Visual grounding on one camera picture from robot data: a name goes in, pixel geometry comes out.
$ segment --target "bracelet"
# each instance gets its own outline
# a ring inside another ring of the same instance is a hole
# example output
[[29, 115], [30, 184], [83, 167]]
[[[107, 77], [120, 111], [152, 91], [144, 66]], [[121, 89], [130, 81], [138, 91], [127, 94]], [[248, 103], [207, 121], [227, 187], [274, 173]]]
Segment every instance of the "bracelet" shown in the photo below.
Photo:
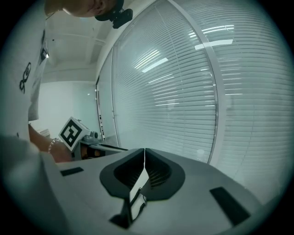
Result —
[[52, 146], [55, 144], [55, 142], [58, 142], [58, 141], [61, 141], [59, 138], [54, 138], [52, 141], [51, 141], [51, 143], [50, 143], [50, 145], [49, 145], [49, 147], [48, 147], [48, 153], [51, 153], [51, 148], [52, 148]]

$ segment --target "black headset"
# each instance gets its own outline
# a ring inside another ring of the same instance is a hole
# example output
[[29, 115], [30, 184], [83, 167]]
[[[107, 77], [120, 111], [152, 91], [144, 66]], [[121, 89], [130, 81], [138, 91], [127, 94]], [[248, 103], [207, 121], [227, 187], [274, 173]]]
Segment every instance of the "black headset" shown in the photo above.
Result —
[[123, 26], [125, 23], [131, 21], [133, 19], [133, 10], [132, 9], [123, 9], [124, 0], [117, 0], [116, 5], [109, 12], [96, 16], [96, 20], [98, 21], [106, 21], [110, 20], [113, 22], [113, 28], [119, 28]]

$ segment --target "person's arm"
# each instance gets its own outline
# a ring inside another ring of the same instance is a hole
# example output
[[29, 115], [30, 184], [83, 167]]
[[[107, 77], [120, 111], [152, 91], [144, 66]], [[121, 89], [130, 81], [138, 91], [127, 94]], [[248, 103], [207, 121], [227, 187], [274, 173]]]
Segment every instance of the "person's arm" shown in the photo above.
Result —
[[[48, 148], [52, 139], [42, 136], [31, 125], [28, 125], [30, 141], [35, 144], [42, 152], [48, 152]], [[51, 148], [51, 155], [55, 162], [70, 162], [71, 152], [62, 142], [55, 142]]]

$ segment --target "ceiling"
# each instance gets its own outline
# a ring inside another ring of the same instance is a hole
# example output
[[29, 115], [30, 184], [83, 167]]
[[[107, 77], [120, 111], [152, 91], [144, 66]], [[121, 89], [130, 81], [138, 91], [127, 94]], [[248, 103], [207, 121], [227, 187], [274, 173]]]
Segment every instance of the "ceiling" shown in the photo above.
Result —
[[[134, 0], [125, 0], [126, 8]], [[56, 12], [46, 21], [49, 59], [43, 82], [58, 72], [70, 70], [95, 70], [96, 62], [112, 28], [110, 21], [99, 22], [94, 17], [79, 18], [63, 11]], [[93, 76], [80, 80], [95, 80]]]

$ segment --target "black logo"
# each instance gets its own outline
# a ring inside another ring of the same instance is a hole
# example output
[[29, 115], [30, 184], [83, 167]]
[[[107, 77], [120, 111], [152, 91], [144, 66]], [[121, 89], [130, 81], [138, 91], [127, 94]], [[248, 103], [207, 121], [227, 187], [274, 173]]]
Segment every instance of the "black logo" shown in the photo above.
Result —
[[70, 120], [60, 135], [71, 147], [81, 132], [82, 129], [77, 124], [75, 124], [73, 120]]
[[23, 72], [23, 79], [19, 83], [19, 89], [25, 94], [25, 83], [28, 80], [29, 73], [31, 72], [32, 64], [31, 62], [28, 63], [28, 66], [26, 67], [26, 70]]

